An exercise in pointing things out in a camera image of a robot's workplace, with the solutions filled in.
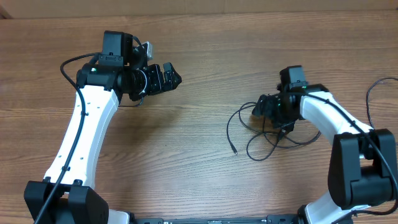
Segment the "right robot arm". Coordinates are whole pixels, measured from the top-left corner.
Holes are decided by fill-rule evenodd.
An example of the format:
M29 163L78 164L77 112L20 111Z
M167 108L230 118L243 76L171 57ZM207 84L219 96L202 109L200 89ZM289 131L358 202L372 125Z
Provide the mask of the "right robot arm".
M359 214L385 202L397 202L396 140L388 129L374 129L349 114L322 84L306 81L302 66L279 73L275 95L260 96L252 111L279 130L277 139L291 132L297 120L311 122L332 149L328 190L318 200L301 206L295 215L269 215L268 223L352 223Z

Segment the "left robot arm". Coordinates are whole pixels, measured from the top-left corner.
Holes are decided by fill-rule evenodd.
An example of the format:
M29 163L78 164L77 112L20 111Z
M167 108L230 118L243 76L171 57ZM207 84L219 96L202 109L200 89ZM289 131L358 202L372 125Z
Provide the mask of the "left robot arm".
M105 31L102 50L88 57L71 80L76 99L62 145L44 178L24 191L35 223L134 223L132 213L110 209L95 191L106 130L123 95L137 107L182 82L171 63L150 63L150 43L125 32Z

